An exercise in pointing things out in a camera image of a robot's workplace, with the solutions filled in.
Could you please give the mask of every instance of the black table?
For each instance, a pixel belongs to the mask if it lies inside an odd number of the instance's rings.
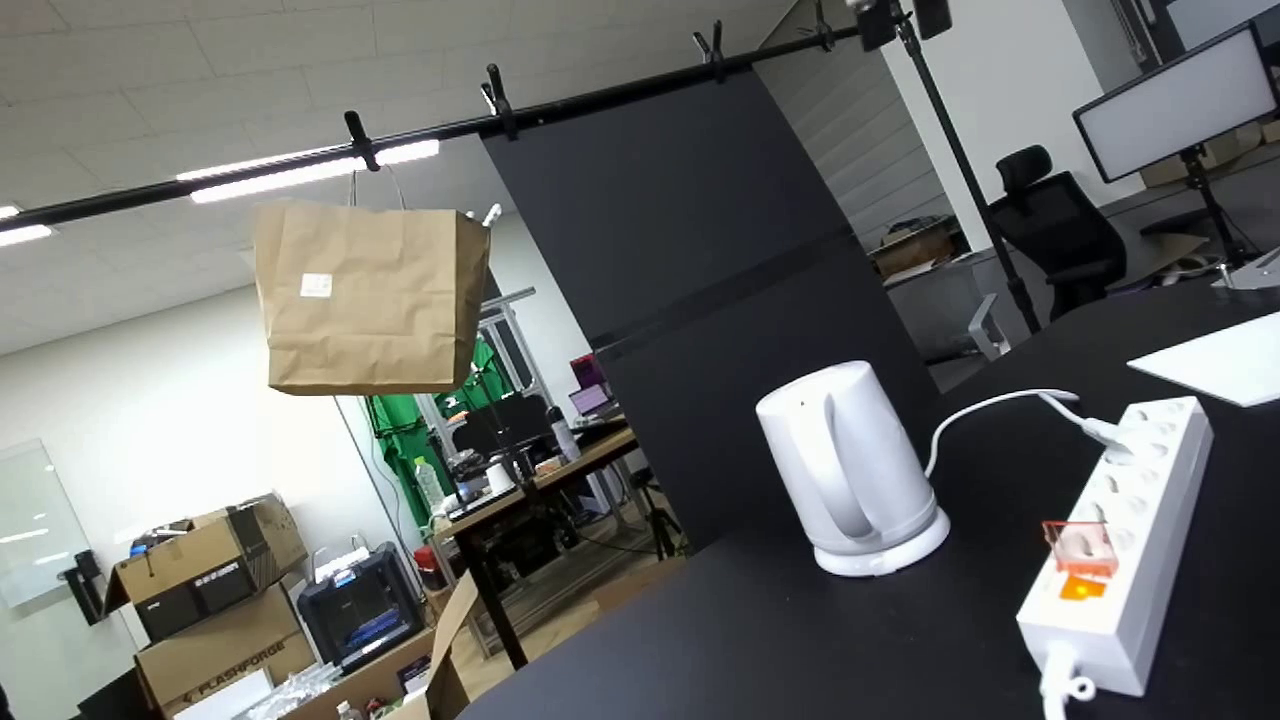
[[[526,658],[522,658],[518,633],[514,633],[503,600],[499,600],[495,576],[493,576],[493,568],[488,568],[488,561],[484,561],[480,534],[484,534],[488,524],[503,522],[511,510],[522,510],[522,504],[532,504],[532,502],[544,502],[546,488],[558,488],[558,485],[568,485],[568,480],[579,480],[579,477],[588,477],[588,474],[597,474],[597,470],[606,470],[606,464],[623,460],[633,448],[641,448],[634,430],[633,430],[633,424],[620,424],[620,430],[606,433],[605,439],[588,444],[588,448],[579,452],[579,460],[570,460],[570,464],[544,464],[544,470],[532,474],[532,485],[526,485],[526,488],[509,491],[509,497],[495,497],[495,502],[464,514],[464,515],[455,515],[455,522],[443,522],[443,524],[435,530],[438,537],[452,537],[452,542],[455,542],[464,564],[472,568],[475,587],[480,587],[480,605],[484,605],[484,611],[488,611],[488,622],[493,622],[493,629],[495,629],[495,637],[499,637],[511,669],[522,669]]]
[[[1116,298],[1050,326],[942,403],[1064,383],[1085,412],[1177,390],[1126,356],[1275,311],[1280,298],[1166,290]],[[1088,720],[1280,718],[1280,418],[1208,403],[1214,452],[1201,488],[1147,700],[1099,692]],[[937,488],[952,542],[886,580],[811,571],[792,515],[704,550],[665,587],[534,662],[467,718],[1041,718],[1041,674],[1016,610],[1045,561],[1041,522],[1064,515],[1097,448],[1035,403],[972,418],[946,439]]]

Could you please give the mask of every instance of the office chair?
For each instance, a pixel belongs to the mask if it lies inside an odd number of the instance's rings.
[[[467,412],[467,424],[452,433],[455,448],[475,448],[480,456],[526,452],[550,439],[550,418],[541,395],[503,395],[488,410]]]
[[[1050,161],[1041,145],[1005,157],[997,173],[1005,199],[993,204],[993,225],[1046,277],[1050,315],[1109,298],[1126,269],[1123,241],[1070,173],[1046,176]]]

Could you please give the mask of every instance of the electric kettle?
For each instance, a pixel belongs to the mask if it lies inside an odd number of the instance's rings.
[[[946,542],[946,514],[872,364],[800,375],[755,418],[824,571],[886,576]]]

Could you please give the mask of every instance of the cable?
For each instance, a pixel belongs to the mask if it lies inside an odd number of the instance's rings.
[[[1041,669],[1045,720],[1067,720],[1067,700],[1088,705],[1097,697],[1091,676],[1074,676],[1074,662],[1046,654]]]
[[[1099,439],[1099,444],[1123,444],[1116,424],[1097,421],[1097,418],[1074,418],[1074,412],[1067,410],[1070,402],[1079,402],[1074,393],[1064,393],[1064,390],[1020,390],[1020,393],[1001,393],[1001,395],[976,402],[976,403],[952,412],[946,421],[941,421],[941,424],[933,430],[933,436],[927,436],[924,477],[937,474],[937,456],[941,456],[937,448],[941,448],[941,439],[942,439],[942,433],[946,433],[952,424],[959,424],[959,421],[972,418],[972,412],[984,412],[984,410],[997,410],[997,403],[1012,403],[1012,402],[1041,402],[1041,403],[1046,403],[1055,418],[1064,418],[1067,424],[1074,424],[1085,436],[1091,436],[1091,439]]]

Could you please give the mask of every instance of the brown paper bag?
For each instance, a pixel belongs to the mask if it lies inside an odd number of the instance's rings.
[[[443,393],[467,375],[488,274],[467,217],[266,208],[253,258],[271,390]]]

